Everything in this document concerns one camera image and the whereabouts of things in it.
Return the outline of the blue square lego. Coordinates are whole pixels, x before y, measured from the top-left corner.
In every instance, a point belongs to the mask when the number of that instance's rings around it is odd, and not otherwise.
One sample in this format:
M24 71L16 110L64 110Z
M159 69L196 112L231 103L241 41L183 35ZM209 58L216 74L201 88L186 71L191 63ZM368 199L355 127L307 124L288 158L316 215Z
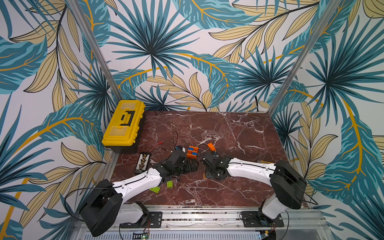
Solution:
M188 149L188 153L196 155L198 153L198 151Z

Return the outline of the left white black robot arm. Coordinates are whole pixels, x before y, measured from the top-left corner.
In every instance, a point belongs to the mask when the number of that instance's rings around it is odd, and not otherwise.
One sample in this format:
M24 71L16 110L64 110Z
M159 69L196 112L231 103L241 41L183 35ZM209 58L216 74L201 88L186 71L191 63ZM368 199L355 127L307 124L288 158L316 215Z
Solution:
M189 159L186 152L173 150L167 159L154 164L144 173L119 182L99 182L81 205L80 216L93 237L104 234L113 225L142 226L148 218L147 208L142 203L135 202L122 210L124 203L146 190L171 181L174 177L196 172L198 167L197 160Z

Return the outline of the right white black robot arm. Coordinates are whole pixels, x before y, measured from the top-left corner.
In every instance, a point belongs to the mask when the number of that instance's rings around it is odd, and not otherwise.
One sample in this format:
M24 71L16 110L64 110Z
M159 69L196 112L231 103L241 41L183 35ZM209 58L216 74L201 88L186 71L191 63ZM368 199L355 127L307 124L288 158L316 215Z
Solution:
M246 178L273 188L274 193L263 201L258 210L259 221L271 223L285 210L302 207L307 181L286 161L256 163L207 153L202 163L212 179Z

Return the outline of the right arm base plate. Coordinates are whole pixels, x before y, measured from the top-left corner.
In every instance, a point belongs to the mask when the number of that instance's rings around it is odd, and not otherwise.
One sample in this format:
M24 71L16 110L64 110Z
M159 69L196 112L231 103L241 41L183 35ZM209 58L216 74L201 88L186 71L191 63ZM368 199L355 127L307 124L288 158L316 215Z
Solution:
M271 220L264 216L259 211L243 211L240 213L240 219L243 221L245 228L280 228L285 224L281 215L278 215L275 219Z

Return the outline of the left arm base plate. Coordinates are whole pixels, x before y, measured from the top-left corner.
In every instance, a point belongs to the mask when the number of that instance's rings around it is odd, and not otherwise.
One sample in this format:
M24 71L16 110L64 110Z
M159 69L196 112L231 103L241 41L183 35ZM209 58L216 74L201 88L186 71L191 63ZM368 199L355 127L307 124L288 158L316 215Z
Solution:
M132 228L144 228L149 226L150 229L159 229L162 225L162 212L148 212L144 214L136 223L131 224Z

